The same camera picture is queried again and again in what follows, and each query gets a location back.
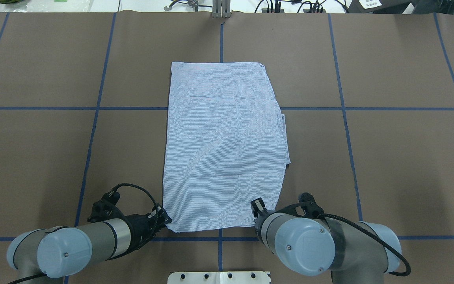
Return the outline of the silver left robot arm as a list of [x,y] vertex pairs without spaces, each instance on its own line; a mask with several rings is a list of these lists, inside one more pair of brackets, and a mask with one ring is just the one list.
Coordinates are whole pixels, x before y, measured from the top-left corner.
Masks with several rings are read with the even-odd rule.
[[25,232],[8,247],[6,259],[18,273],[15,284],[63,284],[88,266],[139,250],[172,222],[158,203],[148,214],[124,215],[116,189],[95,202],[88,224]]

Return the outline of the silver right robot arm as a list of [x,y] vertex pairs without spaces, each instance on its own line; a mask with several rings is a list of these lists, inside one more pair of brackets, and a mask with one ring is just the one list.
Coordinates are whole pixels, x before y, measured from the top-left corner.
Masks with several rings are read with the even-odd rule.
[[407,277],[409,261],[387,226],[326,213],[312,194],[277,211],[251,201],[257,237],[290,270],[308,277],[330,273],[334,284],[383,284]]

